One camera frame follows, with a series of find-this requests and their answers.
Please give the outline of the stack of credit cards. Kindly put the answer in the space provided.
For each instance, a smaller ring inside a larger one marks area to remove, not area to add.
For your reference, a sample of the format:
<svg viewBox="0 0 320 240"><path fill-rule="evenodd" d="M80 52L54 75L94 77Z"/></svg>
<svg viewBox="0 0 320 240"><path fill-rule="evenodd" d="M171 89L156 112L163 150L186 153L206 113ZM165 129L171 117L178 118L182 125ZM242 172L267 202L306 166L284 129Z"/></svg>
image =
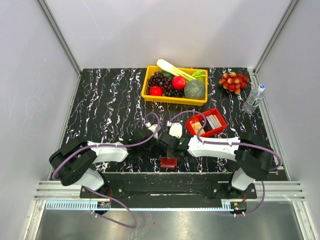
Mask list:
<svg viewBox="0 0 320 240"><path fill-rule="evenodd" d="M206 123L204 120L197 120L196 122L191 124L192 129L197 134L200 132L200 135L203 135L207 132L210 132L212 130L216 130L222 126L222 124L219 122L219 119L216 115L208 115L205 117Z"/></svg>

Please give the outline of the red plastic card bin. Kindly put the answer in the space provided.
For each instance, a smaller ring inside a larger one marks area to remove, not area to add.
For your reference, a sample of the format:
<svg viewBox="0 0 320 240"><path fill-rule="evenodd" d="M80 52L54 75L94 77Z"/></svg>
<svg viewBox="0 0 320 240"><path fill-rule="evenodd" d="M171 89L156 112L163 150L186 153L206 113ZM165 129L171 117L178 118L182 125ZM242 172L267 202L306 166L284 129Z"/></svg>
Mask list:
<svg viewBox="0 0 320 240"><path fill-rule="evenodd" d="M228 126L217 108L212 108L201 114L192 116L185 127L192 135L199 134L200 137L210 138L221 134Z"/></svg>

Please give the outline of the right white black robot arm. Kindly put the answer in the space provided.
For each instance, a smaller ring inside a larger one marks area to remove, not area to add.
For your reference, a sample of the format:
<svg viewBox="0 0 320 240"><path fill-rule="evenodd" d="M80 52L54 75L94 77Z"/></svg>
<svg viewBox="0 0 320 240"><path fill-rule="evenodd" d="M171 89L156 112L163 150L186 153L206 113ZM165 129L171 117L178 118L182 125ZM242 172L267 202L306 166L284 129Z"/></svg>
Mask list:
<svg viewBox="0 0 320 240"><path fill-rule="evenodd" d="M252 137L208 138L183 135L179 123L172 123L169 132L160 133L156 142L170 159L212 157L236 162L239 168L232 174L227 186L227 192L233 198L243 195L255 181L267 180L276 156L272 149L254 144Z"/></svg>

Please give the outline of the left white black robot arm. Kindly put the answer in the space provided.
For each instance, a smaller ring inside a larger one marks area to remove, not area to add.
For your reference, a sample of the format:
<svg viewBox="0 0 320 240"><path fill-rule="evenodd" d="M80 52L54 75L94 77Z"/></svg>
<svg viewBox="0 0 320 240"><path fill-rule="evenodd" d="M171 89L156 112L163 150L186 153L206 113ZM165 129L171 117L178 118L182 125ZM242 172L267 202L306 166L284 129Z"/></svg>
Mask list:
<svg viewBox="0 0 320 240"><path fill-rule="evenodd" d="M81 185L90 188L98 198L107 195L109 186L102 174L91 166L97 163L121 163L127 158L146 153L155 145L158 124L146 124L144 129L136 129L131 135L115 143L96 143L75 137L63 144L49 158L54 172L53 180L59 180L63 186Z"/></svg>

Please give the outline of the red card holder wallet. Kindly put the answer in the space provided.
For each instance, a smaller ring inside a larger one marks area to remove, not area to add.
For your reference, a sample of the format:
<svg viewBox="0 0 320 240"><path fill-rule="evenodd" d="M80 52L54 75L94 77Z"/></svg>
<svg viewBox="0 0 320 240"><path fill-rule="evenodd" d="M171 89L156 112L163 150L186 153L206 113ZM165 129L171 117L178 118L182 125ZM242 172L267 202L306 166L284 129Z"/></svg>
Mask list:
<svg viewBox="0 0 320 240"><path fill-rule="evenodd" d="M178 165L178 158L162 157L160 159L160 167L166 169L175 169Z"/></svg>

